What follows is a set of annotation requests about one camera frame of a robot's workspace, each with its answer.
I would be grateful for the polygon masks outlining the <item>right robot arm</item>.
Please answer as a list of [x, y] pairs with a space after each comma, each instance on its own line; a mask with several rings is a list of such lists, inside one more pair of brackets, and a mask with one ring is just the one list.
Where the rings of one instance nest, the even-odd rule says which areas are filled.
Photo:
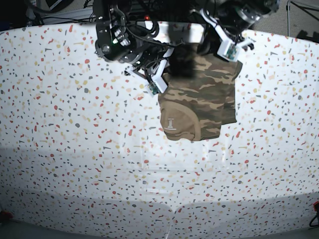
[[162, 43], [155, 39], [160, 21], [173, 16], [171, 0], [140, 0], [141, 13], [131, 13], [130, 0], [96, 0], [97, 40], [95, 53], [107, 62], [126, 64], [124, 74], [143, 80], [152, 96], [164, 93], [167, 83], [162, 74], [173, 54], [176, 43]]

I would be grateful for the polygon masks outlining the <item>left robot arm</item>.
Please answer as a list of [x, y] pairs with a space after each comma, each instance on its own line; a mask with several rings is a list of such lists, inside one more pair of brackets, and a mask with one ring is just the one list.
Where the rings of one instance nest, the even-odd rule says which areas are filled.
[[199, 55], [214, 54], [228, 62], [237, 62], [239, 54], [254, 49], [254, 42], [242, 33], [259, 20], [269, 17], [279, 9], [279, 0], [227, 0], [208, 9], [207, 0], [202, 9], [195, 12], [206, 22]]

